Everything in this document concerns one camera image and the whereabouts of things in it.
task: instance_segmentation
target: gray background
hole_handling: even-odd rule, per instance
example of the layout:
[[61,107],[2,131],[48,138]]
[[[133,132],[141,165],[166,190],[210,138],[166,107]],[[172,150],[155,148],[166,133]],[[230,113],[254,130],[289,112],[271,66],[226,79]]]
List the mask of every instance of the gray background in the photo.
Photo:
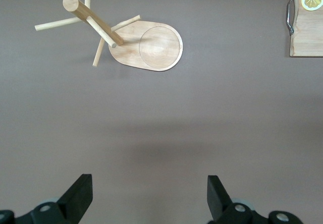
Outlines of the gray background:
[[0,0],[0,209],[22,215],[93,174],[81,223],[204,224],[207,175],[258,213],[321,223],[322,58],[290,58],[288,0],[92,0],[111,26],[173,26],[166,72],[116,62],[62,0]]

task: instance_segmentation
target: wooden base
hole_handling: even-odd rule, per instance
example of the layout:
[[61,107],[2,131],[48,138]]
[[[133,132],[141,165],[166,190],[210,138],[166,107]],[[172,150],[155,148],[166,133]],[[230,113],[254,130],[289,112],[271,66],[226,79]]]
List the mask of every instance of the wooden base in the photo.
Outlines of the wooden base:
[[179,61],[183,52],[180,34],[163,23],[136,21],[116,31],[122,46],[109,50],[121,64],[153,71],[165,71]]

